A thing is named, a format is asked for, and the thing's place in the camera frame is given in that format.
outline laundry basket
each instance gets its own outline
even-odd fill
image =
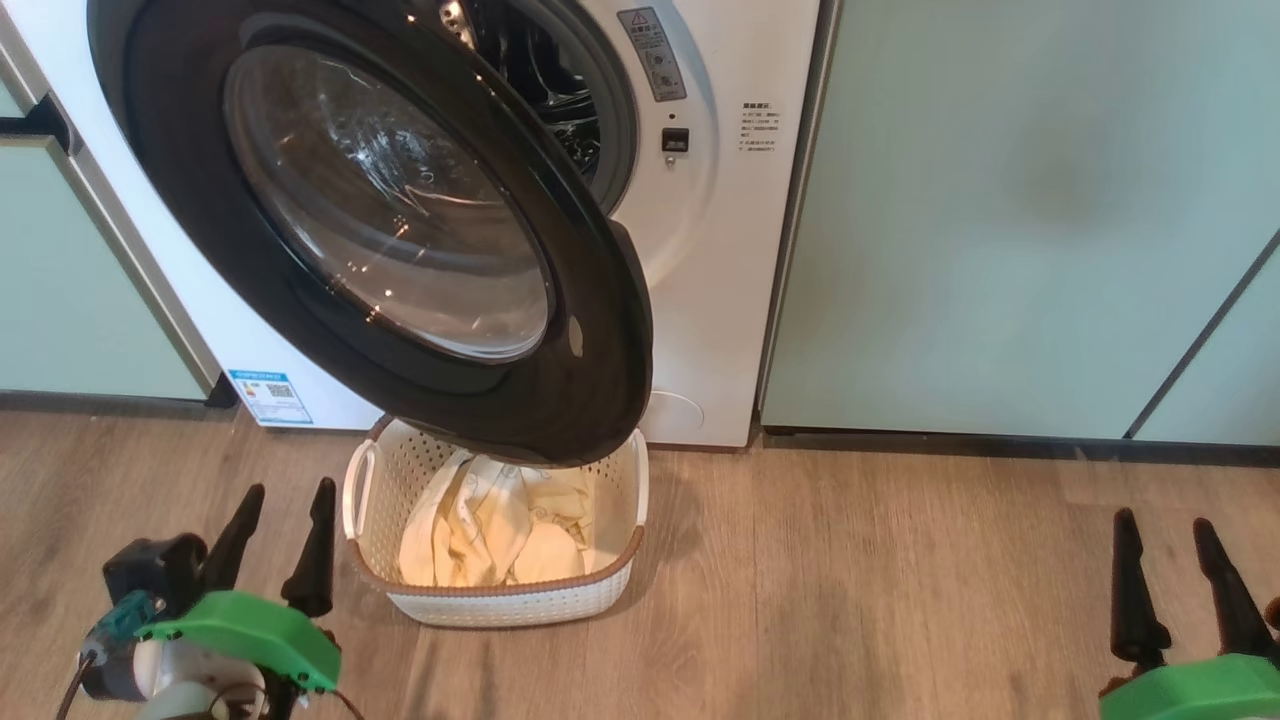
[[[631,578],[649,507],[649,455],[640,430],[604,460],[588,465],[595,486],[595,537],[586,574],[563,580],[485,588],[410,585],[399,546],[410,511],[457,446],[383,418],[356,450],[342,488],[342,527],[365,579],[406,615],[451,628],[545,625],[598,615]]]

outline towel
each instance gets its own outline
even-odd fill
[[[404,582],[411,585],[435,584],[435,561],[433,530],[435,518],[439,515],[440,502],[445,492],[453,486],[453,478],[458,470],[471,461],[472,455],[466,450],[456,451],[444,465],[435,471],[426,483],[422,495],[408,514],[408,524],[404,527],[404,536],[401,538],[399,566]]]
[[[581,575],[594,555],[593,486],[580,469],[534,470],[460,450],[410,512],[401,574],[435,587]]]
[[[525,551],[516,559],[516,583],[562,580],[584,574],[582,553],[577,543],[559,525],[538,523],[529,533]]]

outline basket handle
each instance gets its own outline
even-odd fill
[[[649,519],[649,445],[639,428],[631,432],[631,451],[636,456],[636,525]]]
[[[369,488],[372,487],[378,447],[374,441],[360,443],[347,464],[342,480],[342,532],[347,539],[356,539],[365,530],[365,510],[369,506]],[[356,505],[356,486],[360,486],[360,505]]]

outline cabinet handle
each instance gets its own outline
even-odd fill
[[[45,95],[26,118],[0,118],[0,143],[5,137],[52,137],[63,152],[74,155],[76,133],[51,95]]]

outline washing machine door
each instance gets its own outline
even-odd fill
[[[403,8],[104,0],[90,33],[156,191],[280,334],[458,445],[594,461],[649,396],[635,250],[502,78]]]

